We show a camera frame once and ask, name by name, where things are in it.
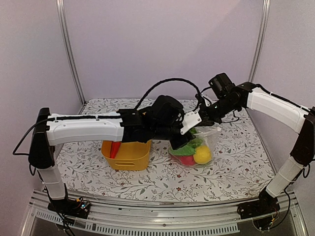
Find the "green toy grapes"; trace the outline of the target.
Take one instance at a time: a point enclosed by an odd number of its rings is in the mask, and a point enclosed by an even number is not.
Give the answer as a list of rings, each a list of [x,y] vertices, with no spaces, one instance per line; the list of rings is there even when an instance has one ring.
[[[193,135],[194,139],[192,139],[192,140],[188,143],[188,145],[189,145],[190,147],[192,147],[192,148],[197,148],[197,147],[201,146],[202,143],[203,143],[203,140],[197,136],[197,130],[196,130],[195,128],[192,128],[192,129],[190,130],[190,133]]]

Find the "clear polka dot zip bag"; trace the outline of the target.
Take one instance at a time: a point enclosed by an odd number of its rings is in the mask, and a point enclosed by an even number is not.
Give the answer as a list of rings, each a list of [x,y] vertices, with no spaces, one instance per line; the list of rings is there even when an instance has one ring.
[[[221,128],[199,126],[193,128],[190,132],[195,138],[177,150],[169,147],[168,153],[170,157],[188,167],[199,167],[209,164],[213,160]]]

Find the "yellow toy apple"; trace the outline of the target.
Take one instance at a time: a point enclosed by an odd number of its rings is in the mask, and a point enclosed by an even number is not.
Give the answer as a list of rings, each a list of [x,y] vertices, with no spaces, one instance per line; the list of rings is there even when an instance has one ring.
[[[207,164],[212,160],[212,153],[207,146],[202,145],[195,149],[193,157],[197,164]]]

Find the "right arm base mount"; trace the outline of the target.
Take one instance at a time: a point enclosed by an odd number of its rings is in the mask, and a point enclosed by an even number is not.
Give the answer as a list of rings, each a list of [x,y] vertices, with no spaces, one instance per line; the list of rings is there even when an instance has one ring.
[[[279,210],[278,198],[271,197],[266,189],[260,192],[257,200],[241,203],[237,207],[237,213],[241,219],[253,219],[253,225],[260,231],[267,231],[272,228],[279,218]]]

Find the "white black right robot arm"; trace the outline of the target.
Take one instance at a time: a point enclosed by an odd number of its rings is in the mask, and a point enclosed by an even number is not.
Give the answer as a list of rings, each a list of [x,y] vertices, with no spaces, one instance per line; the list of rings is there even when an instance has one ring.
[[[269,92],[260,84],[235,85],[225,73],[216,75],[208,84],[218,99],[202,109],[210,121],[221,123],[228,113],[244,108],[265,114],[298,135],[289,158],[262,191],[267,195],[254,204],[258,214],[265,214],[274,205],[272,198],[279,196],[314,160],[315,110]]]

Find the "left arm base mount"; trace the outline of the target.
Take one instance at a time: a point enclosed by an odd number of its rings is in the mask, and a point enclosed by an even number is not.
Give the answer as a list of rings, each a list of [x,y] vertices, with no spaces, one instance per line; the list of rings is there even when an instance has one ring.
[[[84,200],[82,197],[72,200],[68,198],[67,191],[65,197],[61,200],[53,200],[49,193],[48,209],[60,215],[73,216],[77,218],[87,219],[90,213],[91,202]]]

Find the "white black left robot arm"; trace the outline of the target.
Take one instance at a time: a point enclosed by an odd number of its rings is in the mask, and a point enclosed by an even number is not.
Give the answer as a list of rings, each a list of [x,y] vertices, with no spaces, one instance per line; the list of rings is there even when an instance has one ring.
[[[56,208],[70,213],[72,200],[54,161],[54,146],[83,141],[140,142],[169,140],[178,149],[193,135],[190,129],[201,122],[197,111],[185,113],[182,104],[160,95],[152,106],[142,110],[120,109],[107,114],[60,115],[42,108],[32,128],[29,163],[36,167]]]

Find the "orange toy carrot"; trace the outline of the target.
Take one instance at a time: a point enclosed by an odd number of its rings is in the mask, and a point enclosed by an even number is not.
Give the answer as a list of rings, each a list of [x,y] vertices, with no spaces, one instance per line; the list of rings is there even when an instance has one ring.
[[[120,146],[121,146],[121,142],[112,142],[111,144],[111,149],[110,149],[110,158],[111,159],[115,159],[119,149],[120,149]]]

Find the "green toy bitter gourd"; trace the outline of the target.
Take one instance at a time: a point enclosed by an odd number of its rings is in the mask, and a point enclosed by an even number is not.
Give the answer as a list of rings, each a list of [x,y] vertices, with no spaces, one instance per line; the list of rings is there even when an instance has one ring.
[[[190,156],[195,154],[195,149],[189,145],[185,145],[176,150],[170,148],[169,152],[174,156]]]

